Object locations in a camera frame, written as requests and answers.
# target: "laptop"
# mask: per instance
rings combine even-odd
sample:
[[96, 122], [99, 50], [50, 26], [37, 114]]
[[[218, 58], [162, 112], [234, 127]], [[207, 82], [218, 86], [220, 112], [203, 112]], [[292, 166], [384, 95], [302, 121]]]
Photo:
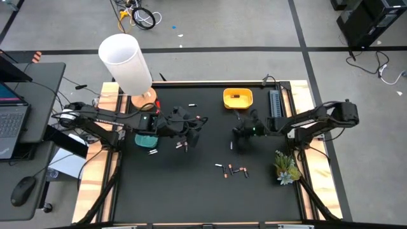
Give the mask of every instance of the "laptop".
[[30, 105], [0, 82], [0, 160], [13, 156]]

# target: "computer mouse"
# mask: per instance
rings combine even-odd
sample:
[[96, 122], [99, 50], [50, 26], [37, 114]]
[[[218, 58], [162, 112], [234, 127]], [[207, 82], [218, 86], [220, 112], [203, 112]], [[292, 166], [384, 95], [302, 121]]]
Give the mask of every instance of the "computer mouse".
[[21, 205], [25, 204], [35, 185], [35, 177], [25, 177], [21, 179], [11, 194], [11, 204], [15, 207], [20, 207]]

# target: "wooden base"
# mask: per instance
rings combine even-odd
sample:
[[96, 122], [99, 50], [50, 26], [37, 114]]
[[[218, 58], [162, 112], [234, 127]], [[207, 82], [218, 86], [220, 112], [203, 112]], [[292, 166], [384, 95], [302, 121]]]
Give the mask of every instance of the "wooden base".
[[[157, 93], [155, 92], [154, 89], [149, 88], [148, 91], [143, 95], [132, 96], [132, 103], [137, 109], [140, 109], [147, 103], [154, 103], [156, 99]], [[153, 105], [147, 105], [144, 106], [142, 110], [147, 111], [151, 108], [153, 108]]]

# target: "laptop screen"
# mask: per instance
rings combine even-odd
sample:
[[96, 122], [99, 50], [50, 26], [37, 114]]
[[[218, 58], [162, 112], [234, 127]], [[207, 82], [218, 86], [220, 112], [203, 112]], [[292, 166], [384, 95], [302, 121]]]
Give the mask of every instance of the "laptop screen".
[[24, 101], [22, 101], [10, 88], [0, 83], [0, 106], [22, 103], [24, 103]]

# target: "small plant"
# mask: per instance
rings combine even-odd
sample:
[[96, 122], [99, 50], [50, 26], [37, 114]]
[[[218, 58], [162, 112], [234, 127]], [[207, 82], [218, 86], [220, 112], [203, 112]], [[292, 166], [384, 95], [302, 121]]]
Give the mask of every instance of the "small plant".
[[294, 181], [300, 179], [301, 173], [295, 166], [294, 159], [291, 156], [287, 156], [282, 152], [275, 151], [275, 164], [277, 180], [281, 181], [281, 185], [291, 184]]

